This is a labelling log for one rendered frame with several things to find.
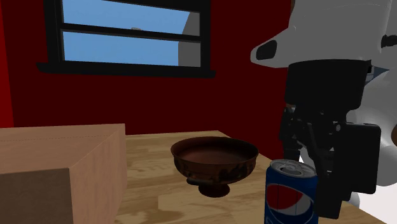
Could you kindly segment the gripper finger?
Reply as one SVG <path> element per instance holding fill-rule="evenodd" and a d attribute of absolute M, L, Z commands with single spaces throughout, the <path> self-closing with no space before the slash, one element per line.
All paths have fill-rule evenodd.
<path fill-rule="evenodd" d="M 335 180 L 328 174 L 327 165 L 330 164 L 330 152 L 317 146 L 314 129 L 311 123 L 307 122 L 310 137 L 310 144 L 307 147 L 309 157 L 313 160 L 317 173 L 316 200 L 314 210 L 319 217 L 338 219 L 343 200 L 351 198 L 351 192 L 343 192 L 337 187 Z"/>

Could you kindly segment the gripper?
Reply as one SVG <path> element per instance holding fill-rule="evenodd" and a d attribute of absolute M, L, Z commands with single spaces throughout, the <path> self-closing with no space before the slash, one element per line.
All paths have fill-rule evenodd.
<path fill-rule="evenodd" d="M 288 66 L 284 100 L 308 115 L 323 112 L 332 120 L 345 120 L 349 111 L 361 106 L 369 60 L 322 59 L 295 62 Z M 279 139 L 283 158 L 299 161 L 306 147 L 303 120 L 295 109 L 285 107 Z"/>

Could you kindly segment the blue soda can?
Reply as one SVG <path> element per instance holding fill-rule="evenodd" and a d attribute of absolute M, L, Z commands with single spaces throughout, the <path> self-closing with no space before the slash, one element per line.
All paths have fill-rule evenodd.
<path fill-rule="evenodd" d="M 317 175 L 299 161 L 271 161 L 266 171 L 264 224 L 318 224 Z"/>

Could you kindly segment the dark brown footed bowl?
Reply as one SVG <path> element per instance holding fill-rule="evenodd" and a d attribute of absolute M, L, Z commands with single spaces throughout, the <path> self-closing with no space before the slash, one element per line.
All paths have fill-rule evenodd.
<path fill-rule="evenodd" d="M 229 184 L 248 177 L 259 151 L 251 143 L 230 137 L 193 137 L 171 146 L 175 168 L 189 185 L 212 198 L 224 197 Z"/>

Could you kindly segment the black framed window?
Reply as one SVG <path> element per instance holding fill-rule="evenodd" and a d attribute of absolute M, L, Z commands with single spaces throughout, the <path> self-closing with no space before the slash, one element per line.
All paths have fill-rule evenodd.
<path fill-rule="evenodd" d="M 211 0 L 43 0 L 45 73 L 212 78 Z"/>

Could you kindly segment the brown cardboard box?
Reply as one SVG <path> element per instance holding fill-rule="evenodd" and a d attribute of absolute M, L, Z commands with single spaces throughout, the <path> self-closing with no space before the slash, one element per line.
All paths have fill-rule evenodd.
<path fill-rule="evenodd" d="M 0 129 L 0 224 L 114 224 L 123 124 Z"/>

